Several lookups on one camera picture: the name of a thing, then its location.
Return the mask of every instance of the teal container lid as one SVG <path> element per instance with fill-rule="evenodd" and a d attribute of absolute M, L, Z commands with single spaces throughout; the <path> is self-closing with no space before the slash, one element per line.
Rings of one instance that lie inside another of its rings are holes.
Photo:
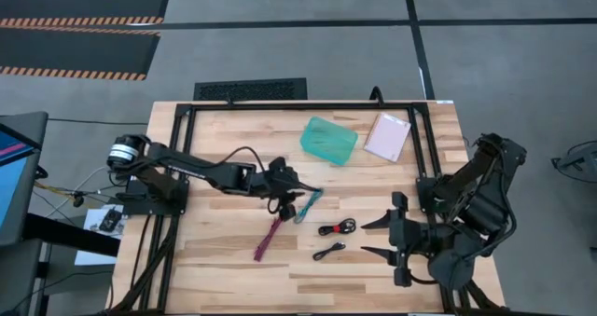
<path fill-rule="evenodd" d="M 312 117 L 300 137 L 307 153 L 343 166 L 353 153 L 358 135 L 320 117 Z"/>

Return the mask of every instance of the pink notepad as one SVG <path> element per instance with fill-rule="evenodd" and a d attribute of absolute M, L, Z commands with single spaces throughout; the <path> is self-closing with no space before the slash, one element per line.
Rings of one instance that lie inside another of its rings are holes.
<path fill-rule="evenodd" d="M 380 158 L 398 161 L 402 146 L 409 136 L 410 123 L 380 113 L 365 142 L 365 150 Z"/>

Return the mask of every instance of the orange striped edge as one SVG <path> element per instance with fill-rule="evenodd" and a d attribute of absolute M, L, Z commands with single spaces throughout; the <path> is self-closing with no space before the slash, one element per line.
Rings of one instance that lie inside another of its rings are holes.
<path fill-rule="evenodd" d="M 21 68 L 11 66 L 0 66 L 0 74 L 16 76 L 47 76 L 47 77 L 69 77 L 88 79 L 113 79 L 113 80 L 145 80 L 145 74 L 121 73 L 121 72 L 98 72 L 89 70 L 65 70 L 65 69 L 41 69 Z"/>
<path fill-rule="evenodd" d="M 50 32 L 79 32 L 79 33 L 110 33 L 110 34 L 144 34 L 160 36 L 160 32 L 138 31 L 138 30 L 109 30 L 100 28 L 76 28 L 76 27 L 46 27 L 46 26 L 1 26 L 0 28 L 29 29 Z"/>
<path fill-rule="evenodd" d="M 95 24 L 163 23 L 162 17 L 3 18 L 0 26 L 86 26 Z"/>

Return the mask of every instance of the floor mat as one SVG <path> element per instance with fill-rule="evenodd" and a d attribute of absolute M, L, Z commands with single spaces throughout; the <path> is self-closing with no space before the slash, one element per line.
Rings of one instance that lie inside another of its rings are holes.
<path fill-rule="evenodd" d="M 0 26 L 160 23 L 168 0 L 0 0 Z"/>
<path fill-rule="evenodd" d="M 144 80 L 159 41 L 149 31 L 0 27 L 0 73 Z"/>
<path fill-rule="evenodd" d="M 194 101 L 306 100 L 306 78 L 195 83 Z"/>

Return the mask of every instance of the butcher block tabletop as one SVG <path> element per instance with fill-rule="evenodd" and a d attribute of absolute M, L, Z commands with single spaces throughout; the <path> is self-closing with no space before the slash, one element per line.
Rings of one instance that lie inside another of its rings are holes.
<path fill-rule="evenodd" d="M 153 142 L 170 142 L 176 104 L 154 103 L 146 133 Z M 429 111 L 442 171 L 455 172 L 468 161 L 455 105 L 429 102 Z M 383 112 L 409 121 L 406 111 Z M 394 268 L 386 265 L 383 258 L 360 249 L 361 246 L 391 248 L 387 229 L 366 231 L 359 227 L 393 209 L 393 191 L 409 197 L 408 218 L 425 221 L 416 195 L 418 170 L 410 134 L 397 163 L 363 150 L 379 113 L 379 110 L 199 111 L 191 155 L 219 161 L 240 146 L 251 146 L 266 165 L 276 157 L 286 158 L 301 182 L 322 187 L 325 194 L 301 224 L 292 220 L 281 224 L 258 263 L 253 260 L 254 250 L 275 217 L 266 210 L 267 200 L 225 195 L 204 181 L 190 180 L 187 211 L 181 216 L 178 228 L 166 313 L 441 312 L 437 285 L 414 282 L 409 288 L 396 287 Z M 358 140 L 346 165 L 333 165 L 302 150 L 300 136 L 315 116 L 357 132 Z M 432 171 L 419 117 L 418 123 L 427 170 Z M 183 120 L 181 130 L 185 127 Z M 179 149 L 184 136 L 181 131 Z M 246 151 L 230 161 L 256 163 Z M 298 210 L 310 195 L 295 201 Z M 318 227 L 336 225 L 349 217 L 358 226 L 354 233 L 325 237 L 317 233 Z M 124 229 L 113 277 L 115 303 L 129 290 L 145 220 L 145 216 L 130 217 Z M 168 225 L 166 220 L 162 236 Z M 148 226 L 137 277 L 146 265 L 153 222 Z M 343 241 L 346 249 L 313 261 L 314 253 L 337 241 Z M 415 276 L 430 279 L 425 258 L 413 255 L 410 268 Z M 158 268 L 154 276 L 149 307 L 156 306 L 161 272 Z M 491 257 L 478 258 L 474 280 L 493 302 L 504 304 Z"/>

